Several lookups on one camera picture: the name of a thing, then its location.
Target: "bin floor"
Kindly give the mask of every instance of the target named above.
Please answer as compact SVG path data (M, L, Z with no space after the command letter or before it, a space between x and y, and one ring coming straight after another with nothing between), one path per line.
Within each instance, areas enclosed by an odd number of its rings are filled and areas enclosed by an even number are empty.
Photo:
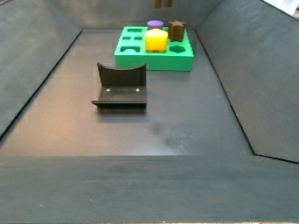
M195 32L192 71L147 72L147 109L99 109L84 31L0 142L0 223L299 221L299 166L251 154Z

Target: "green block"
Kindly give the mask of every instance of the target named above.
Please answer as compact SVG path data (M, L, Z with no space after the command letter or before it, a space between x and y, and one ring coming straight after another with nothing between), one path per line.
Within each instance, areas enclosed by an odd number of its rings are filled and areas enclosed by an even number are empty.
M116 67L132 68L146 63L147 70L191 71L194 54L187 32L183 42L168 39L167 51L160 53L146 51L146 31L143 26L124 27L115 50Z

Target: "dark gray surface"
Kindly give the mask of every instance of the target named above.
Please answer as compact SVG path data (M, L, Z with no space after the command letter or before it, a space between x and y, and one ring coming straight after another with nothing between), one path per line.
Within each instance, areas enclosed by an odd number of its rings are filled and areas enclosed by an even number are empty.
M47 0L0 7L0 136L80 33Z
M155 0L54 0L86 30L123 29L150 20L180 20L195 29L222 0L174 0L172 8L155 8Z
M3 157L0 170L0 223L299 221L299 166L269 158Z
M0 156L250 154L218 77L196 42L194 68L147 71L143 114L102 115L98 62L112 67L120 31L84 31L0 145Z
M225 0L198 29L255 153L299 162L299 23Z

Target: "shape sorter hole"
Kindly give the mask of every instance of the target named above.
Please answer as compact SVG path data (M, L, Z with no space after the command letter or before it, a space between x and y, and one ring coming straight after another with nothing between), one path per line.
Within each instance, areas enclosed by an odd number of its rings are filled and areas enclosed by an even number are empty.
M128 32L142 32L143 29L127 29Z
M120 47L120 52L124 52L126 50L134 50L138 53L140 53L140 46L122 46Z
M174 52L174 53L184 53L186 49L184 49L183 46L174 45L174 46L170 47L170 51Z

